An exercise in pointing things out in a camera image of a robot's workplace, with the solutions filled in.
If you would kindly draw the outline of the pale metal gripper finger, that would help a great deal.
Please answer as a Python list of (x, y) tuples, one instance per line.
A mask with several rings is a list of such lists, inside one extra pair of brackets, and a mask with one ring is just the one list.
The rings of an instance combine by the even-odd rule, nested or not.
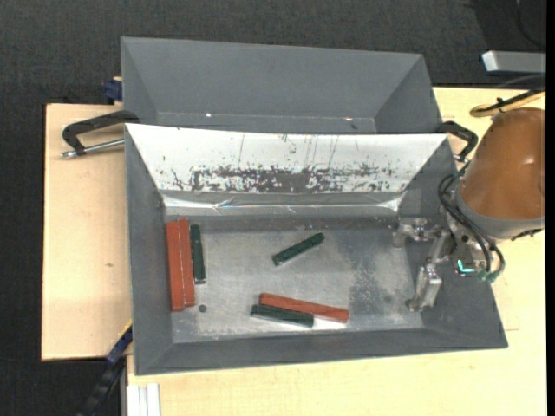
[(439, 233), (438, 225), (431, 225), (426, 218), (401, 218), (392, 235), (394, 247), (403, 247), (408, 239), (415, 242), (428, 242)]
[(415, 292), (406, 302), (411, 312), (432, 309), (441, 289), (442, 279), (434, 264), (428, 263), (420, 268), (415, 282)]

